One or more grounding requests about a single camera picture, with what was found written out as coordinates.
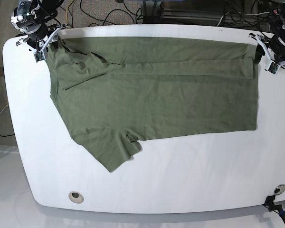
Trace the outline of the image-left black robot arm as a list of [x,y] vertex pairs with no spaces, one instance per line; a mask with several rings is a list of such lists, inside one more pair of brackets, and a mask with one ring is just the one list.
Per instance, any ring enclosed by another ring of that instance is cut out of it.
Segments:
[[24,41],[36,53],[42,52],[65,27],[56,16],[62,0],[20,0],[10,17],[15,29],[28,36]]

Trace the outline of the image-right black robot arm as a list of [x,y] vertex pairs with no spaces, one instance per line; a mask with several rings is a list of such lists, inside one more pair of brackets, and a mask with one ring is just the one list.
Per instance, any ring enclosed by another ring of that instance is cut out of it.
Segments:
[[[261,33],[265,47],[274,53],[274,62],[280,64],[285,61],[285,0],[255,0],[250,15],[257,17],[254,27]],[[262,23],[270,27],[272,37],[263,33]]]

